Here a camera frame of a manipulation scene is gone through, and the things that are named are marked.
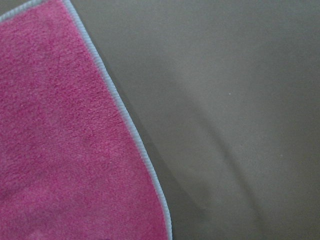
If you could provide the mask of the pink towel with grey edge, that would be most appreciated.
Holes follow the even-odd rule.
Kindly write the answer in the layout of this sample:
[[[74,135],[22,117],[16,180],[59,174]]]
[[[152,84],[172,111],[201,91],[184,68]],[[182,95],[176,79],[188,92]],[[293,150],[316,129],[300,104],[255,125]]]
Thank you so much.
[[[69,0],[0,17],[0,237],[173,237],[146,148]]]

